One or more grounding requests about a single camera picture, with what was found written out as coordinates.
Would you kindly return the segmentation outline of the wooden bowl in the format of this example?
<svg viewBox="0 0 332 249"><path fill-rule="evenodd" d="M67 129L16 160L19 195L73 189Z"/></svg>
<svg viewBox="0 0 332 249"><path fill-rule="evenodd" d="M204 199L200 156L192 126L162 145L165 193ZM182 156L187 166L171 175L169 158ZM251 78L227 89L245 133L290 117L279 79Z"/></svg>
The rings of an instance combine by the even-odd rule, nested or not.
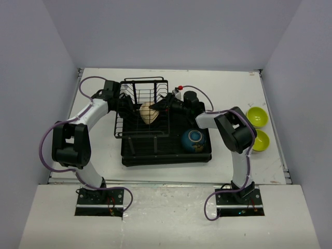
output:
<svg viewBox="0 0 332 249"><path fill-rule="evenodd" d="M159 112L157 110L152 110L149 108L149 106L152 104L153 102L145 102L139 109L140 116L146 125L153 123L159 116Z"/></svg>

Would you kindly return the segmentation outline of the black wire dish rack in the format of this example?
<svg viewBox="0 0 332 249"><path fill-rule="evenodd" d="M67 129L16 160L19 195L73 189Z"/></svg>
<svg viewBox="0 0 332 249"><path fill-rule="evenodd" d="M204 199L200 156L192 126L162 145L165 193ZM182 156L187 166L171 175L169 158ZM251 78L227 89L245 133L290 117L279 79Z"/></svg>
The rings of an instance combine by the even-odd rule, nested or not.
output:
<svg viewBox="0 0 332 249"><path fill-rule="evenodd" d="M124 155L137 156L146 149L151 150L149 155L158 153L158 140L170 135L169 114L151 106L168 93L168 81L162 76L130 77L120 82L114 136L122 140Z"/></svg>

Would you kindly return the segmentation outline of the blue patterned bowl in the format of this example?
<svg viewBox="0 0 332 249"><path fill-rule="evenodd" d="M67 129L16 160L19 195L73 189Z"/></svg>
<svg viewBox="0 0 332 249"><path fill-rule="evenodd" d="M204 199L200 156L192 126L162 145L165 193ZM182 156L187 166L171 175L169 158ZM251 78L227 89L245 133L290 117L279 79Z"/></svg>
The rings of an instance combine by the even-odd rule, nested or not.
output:
<svg viewBox="0 0 332 249"><path fill-rule="evenodd" d="M183 149L192 154L202 153L205 149L206 137L202 130L186 130L181 137Z"/></svg>

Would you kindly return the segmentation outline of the yellow green bowl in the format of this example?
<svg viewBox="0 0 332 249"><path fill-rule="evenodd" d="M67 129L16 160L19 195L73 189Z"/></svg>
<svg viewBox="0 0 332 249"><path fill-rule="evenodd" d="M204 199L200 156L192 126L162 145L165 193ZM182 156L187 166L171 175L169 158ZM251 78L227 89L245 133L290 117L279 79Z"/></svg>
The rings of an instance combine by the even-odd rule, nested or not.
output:
<svg viewBox="0 0 332 249"><path fill-rule="evenodd" d="M255 143L253 149L261 150L262 148L269 147L270 139L269 136L262 130L257 129L257 136L255 138Z"/></svg>
<svg viewBox="0 0 332 249"><path fill-rule="evenodd" d="M267 113L260 107L251 107L246 113L247 119L253 124L254 122L268 123Z"/></svg>

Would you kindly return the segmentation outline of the beige white bowl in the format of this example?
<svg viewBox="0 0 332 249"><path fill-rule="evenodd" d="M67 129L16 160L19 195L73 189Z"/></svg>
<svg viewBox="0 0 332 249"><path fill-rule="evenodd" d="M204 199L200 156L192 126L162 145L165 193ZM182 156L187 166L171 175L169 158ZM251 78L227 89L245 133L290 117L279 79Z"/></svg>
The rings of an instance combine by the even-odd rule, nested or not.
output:
<svg viewBox="0 0 332 249"><path fill-rule="evenodd" d="M261 153L265 153L266 151L268 151L268 149L269 149L269 147L262 148L261 150L255 150L255 149L253 149L252 153L253 154L261 154Z"/></svg>
<svg viewBox="0 0 332 249"><path fill-rule="evenodd" d="M263 127L265 127L267 125L266 122L254 122L253 123L253 126L256 128L256 129L262 129Z"/></svg>

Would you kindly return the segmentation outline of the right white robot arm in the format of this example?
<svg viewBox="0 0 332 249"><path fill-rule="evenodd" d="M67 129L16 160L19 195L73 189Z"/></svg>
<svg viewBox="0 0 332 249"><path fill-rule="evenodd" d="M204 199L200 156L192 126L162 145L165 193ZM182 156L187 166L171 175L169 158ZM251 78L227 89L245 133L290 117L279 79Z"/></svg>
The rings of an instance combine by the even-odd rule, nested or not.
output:
<svg viewBox="0 0 332 249"><path fill-rule="evenodd" d="M231 193L235 203L244 203L255 188L251 174L251 154L257 137L255 128L239 107L220 111L205 110L194 91L185 92L181 100L178 98L179 90L180 87L175 88L157 103L150 104L149 109L155 112L169 110L185 115L201 130L217 129L232 156L231 189L225 192Z"/></svg>

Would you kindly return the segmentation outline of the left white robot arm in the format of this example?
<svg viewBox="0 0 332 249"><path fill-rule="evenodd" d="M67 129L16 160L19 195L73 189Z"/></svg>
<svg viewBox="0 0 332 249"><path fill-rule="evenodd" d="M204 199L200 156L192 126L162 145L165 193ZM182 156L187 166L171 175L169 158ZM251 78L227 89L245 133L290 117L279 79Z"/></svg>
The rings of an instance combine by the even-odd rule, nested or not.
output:
<svg viewBox="0 0 332 249"><path fill-rule="evenodd" d="M104 80L104 87L93 96L83 93L81 85L78 87L81 95L89 102L84 109L72 119L60 121L52 128L52 159L58 162L67 171L72 171L82 184L83 188L90 190L89 197L97 204L107 200L109 188L104 178L96 171L91 163L91 145L89 131L109 112L114 111L120 98L120 83Z"/></svg>

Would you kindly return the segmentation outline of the black drip tray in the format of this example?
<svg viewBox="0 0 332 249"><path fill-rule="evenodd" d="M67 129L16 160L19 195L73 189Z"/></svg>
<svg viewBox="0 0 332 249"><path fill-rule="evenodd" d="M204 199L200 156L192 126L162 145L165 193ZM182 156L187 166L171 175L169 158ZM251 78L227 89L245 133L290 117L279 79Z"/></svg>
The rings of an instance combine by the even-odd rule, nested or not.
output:
<svg viewBox="0 0 332 249"><path fill-rule="evenodd" d="M208 162L212 159L208 129L200 130L204 143L198 152L185 145L185 135L197 128L185 115L169 109L160 111L151 124L146 124L138 109L125 112L120 108L114 135L121 139L122 164L127 167Z"/></svg>

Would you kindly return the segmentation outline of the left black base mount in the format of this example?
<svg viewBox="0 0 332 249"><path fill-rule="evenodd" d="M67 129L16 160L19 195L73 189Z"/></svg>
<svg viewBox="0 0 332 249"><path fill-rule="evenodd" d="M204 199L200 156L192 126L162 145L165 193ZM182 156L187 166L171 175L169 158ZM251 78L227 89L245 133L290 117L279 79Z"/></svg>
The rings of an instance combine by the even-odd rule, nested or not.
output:
<svg viewBox="0 0 332 249"><path fill-rule="evenodd" d="M75 216L123 217L123 189L76 190Z"/></svg>

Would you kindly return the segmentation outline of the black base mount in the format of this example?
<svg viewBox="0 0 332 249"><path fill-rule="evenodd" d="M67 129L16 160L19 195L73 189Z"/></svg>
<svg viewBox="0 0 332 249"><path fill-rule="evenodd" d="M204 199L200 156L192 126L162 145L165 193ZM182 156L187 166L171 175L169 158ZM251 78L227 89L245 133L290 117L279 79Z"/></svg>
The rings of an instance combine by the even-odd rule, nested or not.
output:
<svg viewBox="0 0 332 249"><path fill-rule="evenodd" d="M76 190L75 216L123 217L123 189Z"/></svg>
<svg viewBox="0 0 332 249"><path fill-rule="evenodd" d="M236 193L219 193L215 196L219 217L265 216L259 187L245 196L236 199Z"/></svg>

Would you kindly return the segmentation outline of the metal rail strip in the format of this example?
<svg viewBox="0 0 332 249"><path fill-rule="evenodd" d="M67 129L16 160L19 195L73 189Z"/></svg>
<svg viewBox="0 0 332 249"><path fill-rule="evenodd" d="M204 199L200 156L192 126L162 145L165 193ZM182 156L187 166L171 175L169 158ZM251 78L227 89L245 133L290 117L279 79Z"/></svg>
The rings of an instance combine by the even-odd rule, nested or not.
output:
<svg viewBox="0 0 332 249"><path fill-rule="evenodd" d="M201 187L214 186L221 187L225 183L191 183L191 182L159 182L159 181L105 181L107 187L111 186L150 186L150 187ZM77 179L71 178L53 178L51 177L48 184L80 184Z"/></svg>

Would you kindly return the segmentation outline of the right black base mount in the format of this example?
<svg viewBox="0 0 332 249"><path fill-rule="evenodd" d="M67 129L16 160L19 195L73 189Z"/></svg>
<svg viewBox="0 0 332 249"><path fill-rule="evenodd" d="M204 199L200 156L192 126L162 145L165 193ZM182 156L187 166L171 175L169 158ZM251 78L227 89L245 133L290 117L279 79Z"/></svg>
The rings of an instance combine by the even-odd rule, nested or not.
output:
<svg viewBox="0 0 332 249"><path fill-rule="evenodd" d="M215 196L219 217L265 216L259 187L245 196L236 199L236 193L219 193Z"/></svg>

